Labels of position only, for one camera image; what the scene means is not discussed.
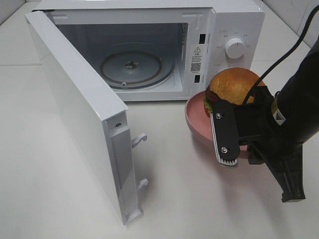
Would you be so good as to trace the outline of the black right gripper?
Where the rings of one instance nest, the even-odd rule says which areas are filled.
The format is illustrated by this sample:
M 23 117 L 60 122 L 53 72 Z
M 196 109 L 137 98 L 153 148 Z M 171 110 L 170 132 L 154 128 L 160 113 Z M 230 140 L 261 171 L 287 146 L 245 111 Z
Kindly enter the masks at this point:
M 213 104 L 210 121 L 217 162 L 237 165 L 240 139 L 248 143 L 250 164 L 302 164 L 301 143 L 274 118 L 276 99 L 266 86 L 256 87 L 254 96 L 253 103 L 235 108 L 226 100 Z

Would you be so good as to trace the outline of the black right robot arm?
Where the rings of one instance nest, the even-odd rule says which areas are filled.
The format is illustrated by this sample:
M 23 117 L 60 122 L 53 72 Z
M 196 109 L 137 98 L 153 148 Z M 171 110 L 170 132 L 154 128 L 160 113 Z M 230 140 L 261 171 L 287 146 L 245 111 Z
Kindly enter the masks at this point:
M 211 127 L 217 161 L 235 166 L 246 144 L 261 162 L 295 159 L 302 145 L 319 130 L 319 44 L 316 42 L 296 73 L 273 97 L 254 84 L 240 105 L 218 100 Z

